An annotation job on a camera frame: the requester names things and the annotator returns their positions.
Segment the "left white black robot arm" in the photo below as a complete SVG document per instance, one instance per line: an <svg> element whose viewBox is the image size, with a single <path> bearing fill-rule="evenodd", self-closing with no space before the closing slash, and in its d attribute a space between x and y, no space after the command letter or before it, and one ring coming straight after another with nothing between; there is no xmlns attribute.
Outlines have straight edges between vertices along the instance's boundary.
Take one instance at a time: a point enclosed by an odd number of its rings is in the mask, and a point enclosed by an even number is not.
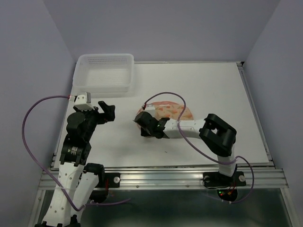
<svg viewBox="0 0 303 227"><path fill-rule="evenodd" d="M64 139L59 165L58 184L49 208L42 220L42 227L78 227L82 212L95 186L105 182L101 164L87 163L90 139L97 125L115 119L115 106L98 102L75 104L74 112L67 118L67 135Z"/></svg>

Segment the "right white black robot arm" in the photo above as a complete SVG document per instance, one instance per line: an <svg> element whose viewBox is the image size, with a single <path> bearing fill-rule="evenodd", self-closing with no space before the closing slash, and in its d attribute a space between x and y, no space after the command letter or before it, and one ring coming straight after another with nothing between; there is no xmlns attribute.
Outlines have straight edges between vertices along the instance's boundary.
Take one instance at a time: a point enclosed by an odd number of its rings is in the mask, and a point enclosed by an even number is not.
<svg viewBox="0 0 303 227"><path fill-rule="evenodd" d="M141 128L141 136L157 139L201 139L217 155L218 180L229 184L235 179L236 161L233 146L237 131L216 114L210 113L203 120L177 121L168 117L157 120L142 111L134 119Z"/></svg>

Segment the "floral orange laundry bag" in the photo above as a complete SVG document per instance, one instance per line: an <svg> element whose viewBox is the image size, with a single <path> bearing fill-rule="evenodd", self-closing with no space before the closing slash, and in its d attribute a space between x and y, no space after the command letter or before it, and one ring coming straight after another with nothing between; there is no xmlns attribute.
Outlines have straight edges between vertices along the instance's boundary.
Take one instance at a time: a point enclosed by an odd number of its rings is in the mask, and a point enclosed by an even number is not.
<svg viewBox="0 0 303 227"><path fill-rule="evenodd" d="M184 110L184 105L172 101L158 101L158 102L151 102L148 104L153 104L156 109L155 115L152 115L157 120L161 118L171 118L177 120L180 113ZM139 109L137 114L142 112L143 109ZM194 120L193 114L188 107L185 108L184 113L182 114L181 120L184 121L191 121Z"/></svg>

